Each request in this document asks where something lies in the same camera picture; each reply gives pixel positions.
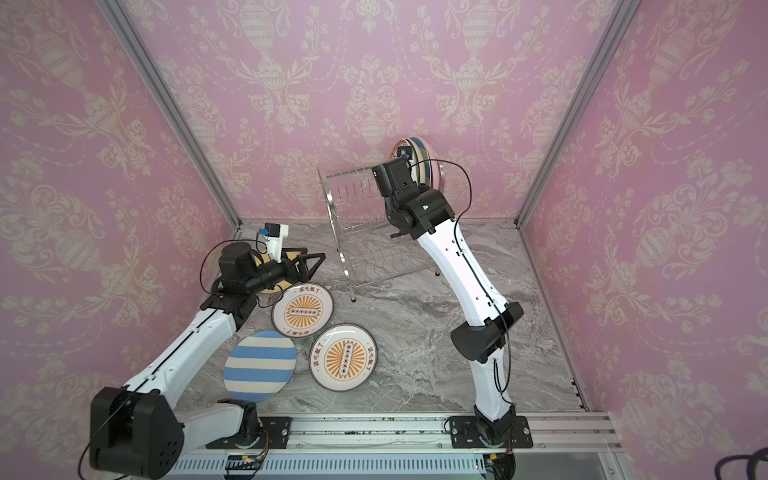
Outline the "orange sunburst plate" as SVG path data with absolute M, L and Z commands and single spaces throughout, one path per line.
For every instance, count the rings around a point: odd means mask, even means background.
M 272 307 L 275 330 L 289 338 L 304 338 L 322 330 L 332 317 L 334 300 L 325 287 L 306 283 L 286 290 Z
M 309 371 L 324 389 L 347 392 L 372 376 L 379 359 L 376 340 L 363 327 L 339 324 L 324 330 L 309 355 Z

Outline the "beige plate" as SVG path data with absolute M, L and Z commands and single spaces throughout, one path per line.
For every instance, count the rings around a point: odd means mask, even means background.
M 428 152 L 421 140 L 416 137 L 407 138 L 412 147 L 412 155 L 409 160 L 413 179 L 423 185 L 432 185 L 432 170 L 428 160 Z

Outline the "pink plate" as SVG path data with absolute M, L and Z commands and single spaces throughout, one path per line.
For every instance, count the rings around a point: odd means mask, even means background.
M 438 191 L 444 190 L 444 176 L 443 167 L 438 161 L 439 155 L 432 147 L 432 145 L 425 139 L 421 139 L 423 160 L 421 168 L 424 173 L 424 184 L 428 184 L 431 188 Z

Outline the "blue striped plate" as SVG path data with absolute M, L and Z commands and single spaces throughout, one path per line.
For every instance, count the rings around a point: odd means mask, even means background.
M 297 360 L 294 342 L 267 330 L 244 338 L 223 368 L 227 391 L 239 400 L 260 402 L 279 392 L 292 378 Z
M 432 155 L 427 142 L 419 137 L 409 137 L 408 140 L 413 145 L 411 161 L 413 178 L 417 183 L 437 188 L 437 167 L 431 160 Z

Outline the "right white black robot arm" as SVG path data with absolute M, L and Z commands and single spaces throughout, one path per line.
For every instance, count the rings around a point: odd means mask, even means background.
M 511 441 L 515 406 L 504 367 L 508 332 L 524 315 L 493 286 L 464 239 L 456 215 L 438 190 L 412 178 L 405 156 L 372 168 L 386 218 L 432 258 L 457 297 L 465 322 L 451 332 L 456 350 L 468 360 L 475 387 L 476 428 L 489 445 Z

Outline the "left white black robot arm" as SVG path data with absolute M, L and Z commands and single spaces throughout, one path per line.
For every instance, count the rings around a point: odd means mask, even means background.
M 296 353 L 287 338 L 270 333 L 245 347 L 234 371 L 236 396 L 197 412 L 174 409 L 209 358 L 249 319 L 262 292 L 283 283 L 306 284 L 326 256 L 305 248 L 256 250 L 253 240 L 219 243 L 219 277 L 188 327 L 155 360 L 120 387 L 105 387 L 90 405 L 89 440 L 78 463 L 120 479 L 160 479 L 177 460 L 208 445 L 270 447 L 258 416 L 259 401 L 291 378 Z

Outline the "yellow plate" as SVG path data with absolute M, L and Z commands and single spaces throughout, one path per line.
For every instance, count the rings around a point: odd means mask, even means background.
M 281 262 L 285 262 L 284 261 L 284 249 L 282 250 L 282 261 Z M 258 271 L 262 272 L 262 273 L 263 273 L 263 264 L 270 261 L 268 256 L 265 253 L 264 254 L 257 253 L 254 256 L 254 260 L 255 260 L 255 262 L 257 264 Z M 262 290 L 262 292 L 263 293 L 277 293 L 280 289 L 287 290 L 292 285 L 294 285 L 294 284 L 290 284 L 290 283 L 284 281 L 284 282 L 281 282 L 276 288 L 264 288 Z

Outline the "small electronics board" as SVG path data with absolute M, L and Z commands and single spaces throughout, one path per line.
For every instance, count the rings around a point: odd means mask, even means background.
M 265 455 L 229 455 L 225 463 L 225 473 L 257 472 L 261 469 Z

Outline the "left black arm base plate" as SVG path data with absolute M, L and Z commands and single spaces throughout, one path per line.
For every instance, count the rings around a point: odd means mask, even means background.
M 234 435 L 208 443 L 208 450 L 256 449 L 285 450 L 290 436 L 292 418 L 289 416 L 260 417 L 260 426 L 253 434 Z

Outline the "aluminium rail frame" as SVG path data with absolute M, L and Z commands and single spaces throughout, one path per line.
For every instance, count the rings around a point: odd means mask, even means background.
M 630 479 L 603 413 L 528 413 L 530 449 L 455 449 L 448 419 L 468 414 L 296 414 L 285 450 L 205 447 L 160 479 Z M 225 473 L 229 455 L 265 455 L 257 472 Z

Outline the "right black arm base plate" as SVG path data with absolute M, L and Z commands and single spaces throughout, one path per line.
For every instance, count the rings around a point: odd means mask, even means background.
M 448 429 L 455 449 L 530 449 L 534 446 L 532 429 L 524 416 L 507 416 L 493 422 L 475 416 L 452 416 L 448 419 Z

